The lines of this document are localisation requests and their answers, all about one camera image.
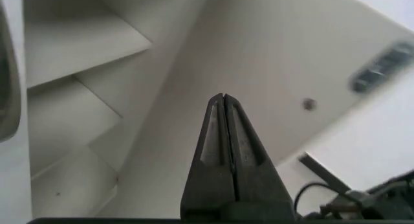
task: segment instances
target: white shelf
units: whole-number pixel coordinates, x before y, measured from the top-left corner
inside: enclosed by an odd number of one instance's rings
[[[29,90],[30,171],[36,175],[65,155],[86,147],[120,117],[73,78]]]
[[[33,217],[90,216],[114,196],[116,176],[89,148],[77,151],[32,180]]]
[[[27,87],[151,46],[98,0],[24,0]]]

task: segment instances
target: black edge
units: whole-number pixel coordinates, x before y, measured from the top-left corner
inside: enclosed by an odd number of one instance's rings
[[[309,168],[313,173],[323,179],[329,186],[341,192],[346,192],[351,189],[339,178],[324,168],[320,163],[318,163],[315,159],[313,159],[309,154],[305,153],[298,160],[307,168]]]

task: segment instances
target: screw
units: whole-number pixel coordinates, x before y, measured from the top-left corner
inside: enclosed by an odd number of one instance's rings
[[[316,108],[316,101],[311,98],[303,99],[302,106],[307,111],[313,111]]]

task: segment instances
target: white cabinet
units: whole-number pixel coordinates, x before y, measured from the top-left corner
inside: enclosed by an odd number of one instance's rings
[[[413,38],[357,0],[2,3],[21,91],[0,143],[0,198],[19,193],[7,223],[177,218],[211,96],[239,99],[277,164],[361,98],[348,83],[364,63]]]

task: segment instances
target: wire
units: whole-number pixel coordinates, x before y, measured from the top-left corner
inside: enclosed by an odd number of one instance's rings
[[[354,202],[355,205],[358,205],[359,206],[359,208],[361,208],[361,209],[363,208],[363,205],[362,205],[361,201],[359,201],[359,200],[351,197],[350,195],[347,195],[347,194],[345,194],[343,192],[340,192],[337,189],[335,189],[335,188],[333,188],[333,187],[331,187],[331,186],[329,186],[327,184],[319,183],[319,182],[313,182],[313,183],[309,183],[309,184],[303,186],[301,188],[301,190],[298,192],[298,194],[296,195],[295,200],[294,200],[294,204],[293,204],[293,209],[295,210],[295,213],[298,213],[298,203],[299,203],[300,197],[303,195],[303,193],[308,188],[310,188],[312,186],[321,186],[321,187],[327,188],[327,189],[329,189],[329,190],[331,190],[333,192],[336,192],[339,196],[342,196],[343,198],[346,198],[346,199]]]

